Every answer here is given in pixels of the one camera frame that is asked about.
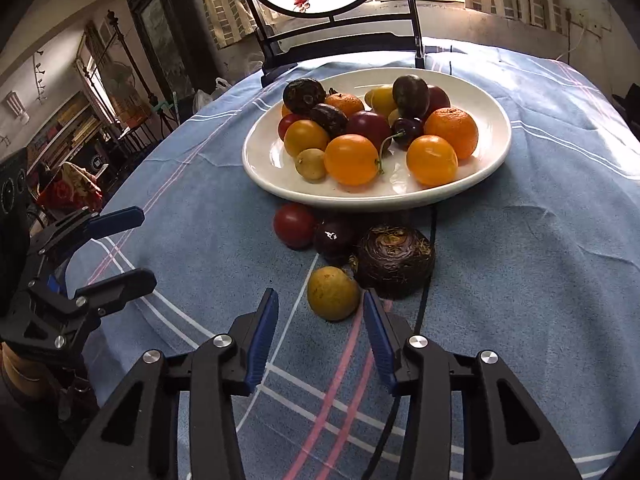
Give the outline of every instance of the metal bolt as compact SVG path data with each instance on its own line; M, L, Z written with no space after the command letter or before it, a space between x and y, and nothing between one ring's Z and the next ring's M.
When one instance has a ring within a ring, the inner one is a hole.
M414 348L424 348L429 344L429 342L423 335L412 335L409 338L409 344Z
M218 348L224 348L225 346L229 346L233 339L229 334L219 334L213 338L213 344Z
M485 350L480 354L480 358L488 365L492 365L498 362L498 354L493 350Z
M158 361L158 359L160 358L160 351L158 350L147 350L144 354L142 354L142 360L150 365L152 363L155 363Z

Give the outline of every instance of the white plate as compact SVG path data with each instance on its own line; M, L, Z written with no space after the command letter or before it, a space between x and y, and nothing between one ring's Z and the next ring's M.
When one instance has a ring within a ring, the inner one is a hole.
M353 210L405 209L454 196L486 179L503 163L511 145L507 114L487 92L471 83L439 72L417 68L369 68L322 80L325 89L355 94L364 100L369 89L392 84L398 76L415 74L441 87L451 106L469 113L478 125L479 141L474 154L463 161L456 180L445 186L425 188L406 168L406 153L392 144L392 155L383 159L385 173L364 189L350 190L330 177L317 184L307 182L278 136L280 107L276 104L249 131L242 146L242 164L249 177L274 195L317 207Z

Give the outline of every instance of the black speaker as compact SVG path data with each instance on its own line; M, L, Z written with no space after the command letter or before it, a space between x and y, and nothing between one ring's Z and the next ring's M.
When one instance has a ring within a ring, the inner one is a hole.
M0 315L8 308L29 250L27 149L0 160Z

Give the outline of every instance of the black cable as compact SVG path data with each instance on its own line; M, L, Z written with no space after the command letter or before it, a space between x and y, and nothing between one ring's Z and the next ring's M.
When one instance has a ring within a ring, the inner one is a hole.
M436 205L431 205L431 232L429 235L429 242L431 244L431 250L433 251L436 243L436 223L438 221L438 209ZM418 316L415 318L414 325L414 334L419 334L422 329L422 324L424 322L424 314L427 309L427 299L429 297L429 290L431 288L431 276L433 275L433 269L427 276L427 279L424 282L424 286L422 287L422 296L420 297L420 306L418 307ZM400 399L402 397L395 397L394 403L391 406L391 410L389 414L386 416L385 427L382 429L382 433L380 434L380 438L378 439L378 443L376 444L376 449L373 451L373 455L371 455L371 459L369 460L369 465L365 469L362 474L362 480L369 480L373 475L376 467L378 466L378 462L380 462L380 457L382 457L382 452L385 450L386 441L389 439L389 435L391 435L391 430L393 429L394 423L396 421L396 417L398 416L398 409L400 408Z

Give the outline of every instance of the blue tablecloth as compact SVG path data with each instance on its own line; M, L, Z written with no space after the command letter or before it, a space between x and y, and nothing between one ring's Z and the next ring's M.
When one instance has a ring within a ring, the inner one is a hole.
M450 63L453 75L500 102L513 143L491 177L438 204L438 261L422 332L449 351L497 351L583 477L596 478L640 418L640 144L593 84L563 63L425 42L447 48L429 54L428 68L448 73ZM412 62L393 52L315 60L266 89L259 74L250 76L146 158L106 207L142 206L144 225L87 243L67 272L71 292L133 267L158 278L153 295L103 319L87 343L100 402L143 351L196 348L272 286L280 320L263 386L234 399L246 476L360 477L392 398L372 369L360 313L329 324L310 311L305 283L322 261L273 235L282 201L245 175L241 147L288 80ZM428 234L430 210L409 215ZM418 297L387 306L413 323ZM186 405L181 479L189 471ZM395 478L407 407L403 401L375 478ZM460 413L455 398L453 478L462 478Z

